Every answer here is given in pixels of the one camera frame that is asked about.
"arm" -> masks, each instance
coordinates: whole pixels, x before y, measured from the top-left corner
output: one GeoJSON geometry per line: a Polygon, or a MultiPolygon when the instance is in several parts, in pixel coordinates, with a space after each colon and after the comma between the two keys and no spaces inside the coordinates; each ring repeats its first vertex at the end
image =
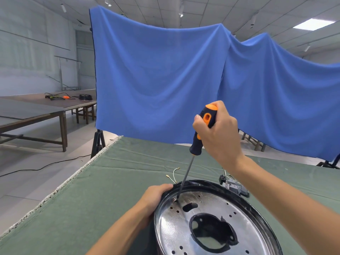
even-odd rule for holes
{"type": "Polygon", "coordinates": [[[139,231],[150,222],[161,195],[170,189],[172,184],[149,187],[138,203],[114,223],[86,255],[126,254],[139,231]]]}
{"type": "Polygon", "coordinates": [[[207,152],[274,215],[307,254],[338,254],[340,215],[247,158],[241,150],[236,119],[222,101],[214,104],[218,113],[211,129],[198,115],[193,123],[207,152]]]}

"ceiling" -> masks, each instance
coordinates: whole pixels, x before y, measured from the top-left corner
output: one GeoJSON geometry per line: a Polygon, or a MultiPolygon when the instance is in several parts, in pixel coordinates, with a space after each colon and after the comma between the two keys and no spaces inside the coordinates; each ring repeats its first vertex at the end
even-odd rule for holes
{"type": "Polygon", "coordinates": [[[63,17],[90,25],[88,9],[102,5],[126,17],[165,28],[191,28],[223,23],[240,41],[267,32],[283,48],[298,56],[340,48],[340,0],[35,0],[63,17]],[[62,11],[63,3],[67,13],[62,11]],[[251,18],[257,13],[251,28],[251,18]],[[335,23],[308,31],[293,27],[310,19],[335,23]]]}

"orange screwdriver handle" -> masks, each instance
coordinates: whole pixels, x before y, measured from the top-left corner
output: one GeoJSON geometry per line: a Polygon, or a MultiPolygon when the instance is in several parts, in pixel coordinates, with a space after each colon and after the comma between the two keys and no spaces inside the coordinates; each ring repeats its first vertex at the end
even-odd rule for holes
{"type": "MultiPolygon", "coordinates": [[[[217,106],[208,104],[204,107],[202,112],[200,113],[200,116],[203,118],[203,121],[206,123],[206,125],[211,128],[215,124],[216,121],[216,115],[217,115],[217,106]]],[[[190,153],[198,156],[202,153],[202,140],[201,137],[195,132],[195,135],[193,137],[192,146],[190,147],[190,153]]]]}

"left hand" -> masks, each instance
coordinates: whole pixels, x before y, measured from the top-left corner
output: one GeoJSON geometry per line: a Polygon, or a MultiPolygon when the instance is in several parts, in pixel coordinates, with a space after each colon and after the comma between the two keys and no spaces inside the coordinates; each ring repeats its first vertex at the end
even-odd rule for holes
{"type": "Polygon", "coordinates": [[[158,186],[150,186],[140,200],[135,205],[136,209],[143,210],[143,217],[145,218],[145,222],[143,223],[143,227],[146,227],[150,221],[150,216],[155,211],[156,207],[160,202],[160,198],[162,194],[168,190],[171,190],[173,187],[172,184],[162,184],[158,186]]]}

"screwdriver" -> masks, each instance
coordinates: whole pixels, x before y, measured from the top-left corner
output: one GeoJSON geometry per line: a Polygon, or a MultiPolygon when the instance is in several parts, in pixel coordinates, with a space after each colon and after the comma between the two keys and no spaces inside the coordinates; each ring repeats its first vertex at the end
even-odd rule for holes
{"type": "MultiPolygon", "coordinates": [[[[200,113],[200,116],[203,118],[203,121],[205,122],[205,124],[209,128],[211,128],[215,124],[216,114],[217,114],[217,106],[213,104],[208,104],[203,108],[202,112],[200,113]]],[[[201,137],[197,134],[197,132],[195,132],[192,145],[189,149],[190,153],[192,154],[192,159],[189,164],[188,170],[185,173],[184,179],[181,183],[180,190],[178,191],[177,200],[180,197],[180,194],[182,192],[183,185],[190,171],[191,165],[193,163],[193,159],[195,158],[195,156],[199,156],[202,153],[202,147],[203,147],[203,143],[202,143],[201,137]]]]}

